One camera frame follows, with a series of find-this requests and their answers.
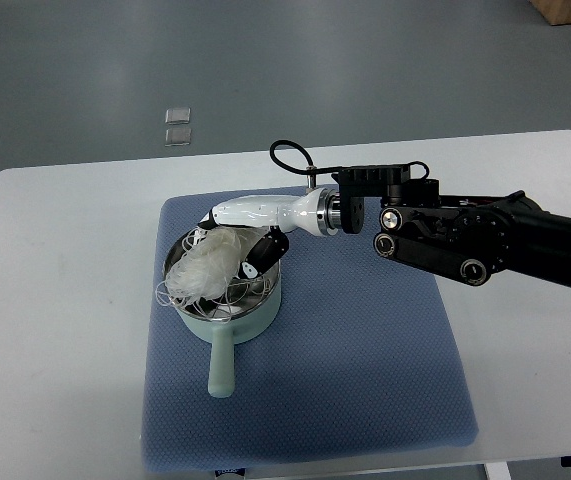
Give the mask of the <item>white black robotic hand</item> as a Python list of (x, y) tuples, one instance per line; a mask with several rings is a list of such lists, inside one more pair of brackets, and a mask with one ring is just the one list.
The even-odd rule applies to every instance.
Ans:
[(300, 197), (238, 197), (214, 206), (199, 223), (204, 230), (218, 226), (267, 230), (240, 262), (238, 277), (254, 279), (285, 255), (289, 232), (302, 229), (314, 236), (336, 234), (341, 227), (339, 194), (332, 189), (316, 188)]

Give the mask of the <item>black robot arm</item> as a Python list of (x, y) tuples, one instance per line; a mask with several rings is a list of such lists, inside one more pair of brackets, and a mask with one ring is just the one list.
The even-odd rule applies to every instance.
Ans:
[(442, 195), (409, 164), (301, 169), (310, 185), (330, 174), (337, 193), (316, 217), (348, 234), (364, 225), (366, 199), (380, 201), (373, 247), (383, 258), (466, 285), (509, 270), (571, 288), (571, 218), (543, 210), (522, 191), (504, 197)]

